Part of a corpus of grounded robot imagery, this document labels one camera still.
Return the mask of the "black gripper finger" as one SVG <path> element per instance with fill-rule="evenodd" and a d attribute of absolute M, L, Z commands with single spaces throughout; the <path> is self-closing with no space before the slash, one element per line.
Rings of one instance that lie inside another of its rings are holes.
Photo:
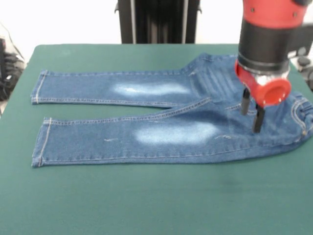
<path fill-rule="evenodd" d="M 250 92 L 248 88 L 244 88 L 242 101 L 241 101 L 241 114 L 246 115 L 248 113 L 250 104 Z"/>
<path fill-rule="evenodd" d="M 260 133 L 264 116 L 265 116 L 265 109 L 261 107 L 260 105 L 256 104 L 256 115 L 254 117 L 254 121 L 252 125 L 253 133 Z"/>

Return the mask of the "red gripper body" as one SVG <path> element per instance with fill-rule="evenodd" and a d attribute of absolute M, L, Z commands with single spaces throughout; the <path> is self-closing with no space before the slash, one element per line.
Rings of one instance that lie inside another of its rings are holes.
<path fill-rule="evenodd" d="M 288 80 L 289 71 L 283 74 L 256 74 L 245 70 L 238 61 L 235 62 L 235 73 L 240 82 L 248 88 L 250 99 L 261 107 L 280 104 L 291 92 Z"/>

